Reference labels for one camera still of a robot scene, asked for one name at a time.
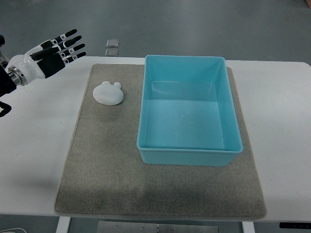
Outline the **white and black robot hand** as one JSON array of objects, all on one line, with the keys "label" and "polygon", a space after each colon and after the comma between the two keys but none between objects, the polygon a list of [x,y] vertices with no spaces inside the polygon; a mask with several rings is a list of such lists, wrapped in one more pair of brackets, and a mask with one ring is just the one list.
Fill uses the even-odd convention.
[{"label": "white and black robot hand", "polygon": [[77,30],[73,29],[39,44],[24,55],[13,57],[5,71],[17,86],[53,76],[66,65],[86,55],[81,51],[85,44],[77,44],[82,37],[75,36],[76,33]]}]

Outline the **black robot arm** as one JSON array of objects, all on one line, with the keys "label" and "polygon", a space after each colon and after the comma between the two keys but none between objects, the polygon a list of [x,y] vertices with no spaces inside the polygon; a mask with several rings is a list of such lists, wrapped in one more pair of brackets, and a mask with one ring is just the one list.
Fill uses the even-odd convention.
[{"label": "black robot arm", "polygon": [[[0,96],[4,96],[16,90],[17,86],[5,68],[9,59],[0,52]],[[4,102],[0,102],[0,117],[5,116],[12,110],[12,107]]]}]

